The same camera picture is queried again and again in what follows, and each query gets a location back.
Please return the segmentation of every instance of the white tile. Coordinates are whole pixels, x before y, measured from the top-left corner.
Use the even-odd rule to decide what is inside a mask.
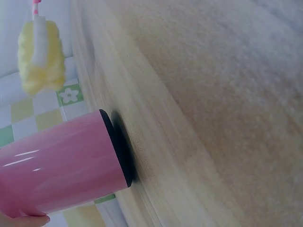
[[[60,213],[49,215],[51,221],[46,224],[46,227],[68,227],[64,215]]]
[[[74,57],[66,58],[64,65],[66,81],[78,78]]]
[[[12,124],[15,141],[38,132],[35,117],[30,117]]]
[[[64,86],[69,86],[69,85],[73,85],[73,84],[79,84],[78,79],[70,79],[65,82]]]
[[[11,124],[11,108],[10,105],[0,108],[0,129]]]
[[[66,120],[71,120],[76,117],[80,117],[88,113],[87,107],[84,101],[74,103],[71,105],[66,105],[61,108],[62,117]]]
[[[6,106],[27,97],[18,72],[0,78],[0,106]]]
[[[96,204],[106,227],[128,227],[117,198]]]
[[[54,91],[42,91],[33,98],[34,114],[43,114],[59,108],[57,94]]]

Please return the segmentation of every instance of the wooden surface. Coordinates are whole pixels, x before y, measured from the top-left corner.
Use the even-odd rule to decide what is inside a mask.
[[[303,225],[301,0],[73,0],[90,108],[118,111],[130,227]]]

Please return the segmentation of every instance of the yellow tile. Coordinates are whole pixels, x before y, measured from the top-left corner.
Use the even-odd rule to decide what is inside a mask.
[[[35,118],[38,131],[51,128],[63,122],[60,109],[39,114]]]
[[[23,99],[11,105],[12,123],[19,122],[31,116],[34,116],[33,100],[31,98]]]
[[[95,205],[66,210],[63,215],[69,227],[106,227]]]

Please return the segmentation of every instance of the yellow sponge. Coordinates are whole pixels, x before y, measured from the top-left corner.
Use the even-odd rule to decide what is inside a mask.
[[[35,26],[37,25],[34,25],[34,21],[26,23],[18,40],[18,66],[22,87],[30,95],[35,95],[43,88],[60,90],[65,83],[64,54],[56,24],[45,21],[42,31],[36,31]],[[45,62],[36,64],[33,60],[34,51],[41,45],[45,46]],[[35,58],[39,61],[43,54],[42,57],[41,53],[36,54]]]

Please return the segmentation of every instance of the white sponge holder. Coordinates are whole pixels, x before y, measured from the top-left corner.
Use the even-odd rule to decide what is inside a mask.
[[[46,19],[39,15],[38,4],[41,0],[33,0],[33,38],[34,52],[31,62],[40,67],[45,68],[48,58],[48,34],[46,27]]]

